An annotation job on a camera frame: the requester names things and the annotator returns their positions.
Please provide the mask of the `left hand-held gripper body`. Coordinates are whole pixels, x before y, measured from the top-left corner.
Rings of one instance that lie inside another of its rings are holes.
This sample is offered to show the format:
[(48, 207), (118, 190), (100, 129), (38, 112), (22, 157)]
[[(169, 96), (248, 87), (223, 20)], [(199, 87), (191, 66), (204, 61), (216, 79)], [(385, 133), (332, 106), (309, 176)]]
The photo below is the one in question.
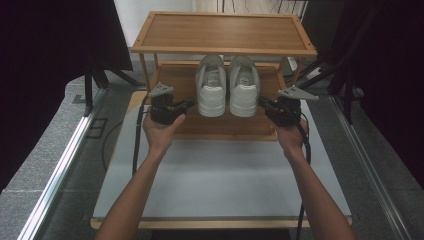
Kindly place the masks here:
[(177, 119), (177, 109), (183, 107), (174, 101), (174, 88), (158, 83), (149, 93), (151, 119), (161, 125), (171, 125)]

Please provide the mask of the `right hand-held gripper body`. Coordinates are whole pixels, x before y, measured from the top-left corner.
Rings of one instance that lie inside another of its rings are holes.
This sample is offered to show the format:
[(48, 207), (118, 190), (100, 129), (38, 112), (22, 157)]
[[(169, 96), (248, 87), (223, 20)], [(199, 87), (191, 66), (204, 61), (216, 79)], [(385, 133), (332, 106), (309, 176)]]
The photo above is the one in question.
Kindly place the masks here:
[(318, 100), (319, 97), (312, 95), (296, 86), (292, 86), (278, 91), (278, 97), (273, 105), (267, 105), (275, 108), (273, 114), (267, 115), (268, 118), (278, 127), (290, 127), (300, 122), (301, 101)]

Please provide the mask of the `white sneaker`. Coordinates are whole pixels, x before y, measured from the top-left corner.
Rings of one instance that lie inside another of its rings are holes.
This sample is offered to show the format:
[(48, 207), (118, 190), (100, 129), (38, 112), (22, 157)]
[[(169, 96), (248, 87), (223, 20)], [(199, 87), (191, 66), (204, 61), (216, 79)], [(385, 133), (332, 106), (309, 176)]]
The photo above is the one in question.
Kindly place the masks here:
[(218, 55), (207, 55), (196, 70), (195, 86), (198, 111), (205, 117), (219, 117), (226, 106), (226, 72)]
[(230, 112), (238, 117), (256, 114), (260, 77), (255, 63), (247, 56), (236, 56), (229, 67)]

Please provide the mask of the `three-tier wooden shoe rack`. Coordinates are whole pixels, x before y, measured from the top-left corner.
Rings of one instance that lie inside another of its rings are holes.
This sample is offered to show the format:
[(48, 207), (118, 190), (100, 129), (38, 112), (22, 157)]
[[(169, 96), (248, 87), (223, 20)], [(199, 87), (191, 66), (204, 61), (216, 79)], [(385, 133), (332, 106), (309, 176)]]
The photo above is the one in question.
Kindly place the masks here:
[[(280, 61), (294, 57), (304, 64), (317, 52), (295, 15), (225, 14), (195, 12), (151, 12), (133, 46), (145, 66), (151, 54), (273, 57), (272, 63), (258, 62), (260, 93), (275, 98), (288, 86)], [(274, 141), (276, 135), (263, 109), (251, 118), (225, 112), (217, 118), (201, 116), (196, 108), (187, 111), (177, 139)]]

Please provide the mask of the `person's right hand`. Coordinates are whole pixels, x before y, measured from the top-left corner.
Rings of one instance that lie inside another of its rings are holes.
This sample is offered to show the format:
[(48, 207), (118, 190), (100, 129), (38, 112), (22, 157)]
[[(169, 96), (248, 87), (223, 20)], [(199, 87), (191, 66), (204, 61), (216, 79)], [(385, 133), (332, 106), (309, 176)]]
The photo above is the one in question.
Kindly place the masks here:
[(303, 137), (296, 126), (275, 127), (278, 142), (285, 155), (302, 154)]

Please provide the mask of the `person's left hand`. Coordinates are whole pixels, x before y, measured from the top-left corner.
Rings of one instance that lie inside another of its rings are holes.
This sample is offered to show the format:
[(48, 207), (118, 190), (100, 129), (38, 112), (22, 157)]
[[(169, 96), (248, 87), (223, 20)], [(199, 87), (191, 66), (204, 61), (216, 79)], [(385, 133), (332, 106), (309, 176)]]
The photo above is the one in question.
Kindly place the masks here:
[(177, 117), (171, 125), (161, 125), (154, 122), (150, 115), (147, 115), (143, 122), (150, 155), (164, 155), (172, 145), (173, 135), (178, 127), (185, 121), (184, 114)]

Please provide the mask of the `black metal stand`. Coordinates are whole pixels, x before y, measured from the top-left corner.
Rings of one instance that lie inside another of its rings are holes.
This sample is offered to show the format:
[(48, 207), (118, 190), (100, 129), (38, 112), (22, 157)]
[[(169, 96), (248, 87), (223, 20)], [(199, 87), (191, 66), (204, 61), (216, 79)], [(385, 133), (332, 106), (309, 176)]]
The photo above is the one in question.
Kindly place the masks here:
[(354, 55), (357, 52), (365, 33), (369, 28), (369, 14), (372, 8), (365, 0), (341, 0), (343, 7), (338, 17), (333, 42), (328, 50), (319, 50), (317, 59), (308, 66), (301, 76), (312, 72), (317, 67), (324, 67), (324, 70), (317, 76), (301, 83), (301, 89), (307, 89), (318, 82), (332, 77), (327, 87), (329, 95), (342, 95), (343, 115), (349, 124), (352, 123), (351, 108), (354, 100), (354, 80), (353, 63)]

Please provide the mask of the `dark floor outlet plate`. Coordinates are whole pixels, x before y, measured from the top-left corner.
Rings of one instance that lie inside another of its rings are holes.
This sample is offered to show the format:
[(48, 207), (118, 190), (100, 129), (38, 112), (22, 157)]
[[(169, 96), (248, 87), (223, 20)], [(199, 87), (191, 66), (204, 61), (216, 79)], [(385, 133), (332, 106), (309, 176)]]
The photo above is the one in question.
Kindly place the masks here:
[(106, 129), (107, 121), (107, 118), (95, 118), (88, 129), (86, 137), (88, 139), (101, 139)]

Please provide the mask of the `black tripod stand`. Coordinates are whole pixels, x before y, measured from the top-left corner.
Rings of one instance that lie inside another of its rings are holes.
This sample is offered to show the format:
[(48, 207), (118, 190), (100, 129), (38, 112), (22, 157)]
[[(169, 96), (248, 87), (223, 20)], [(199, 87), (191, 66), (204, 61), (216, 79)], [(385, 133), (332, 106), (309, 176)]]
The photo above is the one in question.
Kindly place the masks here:
[[(109, 67), (108, 70), (131, 85), (142, 87), (146, 86), (145, 83), (135, 80), (126, 74), (123, 70), (118, 70), (117, 68), (113, 67)], [(94, 109), (92, 82), (95, 82), (100, 89), (106, 89), (109, 86), (109, 80), (106, 77), (105, 70), (101, 67), (101, 61), (97, 60), (91, 52), (88, 52), (86, 72), (84, 75), (85, 117), (88, 117)]]

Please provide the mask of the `dark curtain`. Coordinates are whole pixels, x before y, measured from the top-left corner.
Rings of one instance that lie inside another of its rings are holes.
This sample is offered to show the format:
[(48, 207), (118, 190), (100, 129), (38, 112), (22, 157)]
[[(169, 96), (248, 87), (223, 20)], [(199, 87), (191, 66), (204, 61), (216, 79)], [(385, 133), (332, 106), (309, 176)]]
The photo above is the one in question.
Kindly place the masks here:
[(91, 66), (132, 68), (114, 0), (0, 0), (0, 191)]
[(344, 0), (336, 38), (380, 7), (350, 66), (361, 105), (424, 189), (424, 0)]

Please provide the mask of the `silver metal floor rail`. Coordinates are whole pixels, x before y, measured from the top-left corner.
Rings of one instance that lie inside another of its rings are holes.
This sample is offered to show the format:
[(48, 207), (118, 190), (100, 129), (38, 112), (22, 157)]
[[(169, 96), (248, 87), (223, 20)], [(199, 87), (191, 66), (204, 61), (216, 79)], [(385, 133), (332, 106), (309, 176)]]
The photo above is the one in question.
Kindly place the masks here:
[(337, 97), (329, 97), (336, 115), (346, 132), (352, 148), (357, 155), (358, 161), (367, 177), (368, 182), (374, 191), (377, 201), (379, 202), (382, 211), (395, 235), (397, 240), (412, 240), (411, 235), (402, 219), (394, 201), (392, 200), (389, 191), (382, 179), (378, 175), (368, 153), (366, 152), (359, 136), (354, 127), (349, 123), (344, 115), (342, 104)]
[(18, 205), (17, 235), (13, 240), (33, 240), (59, 192), (94, 115), (107, 91), (94, 92), (93, 109), (73, 104), (65, 94), (53, 120), (4, 191)]

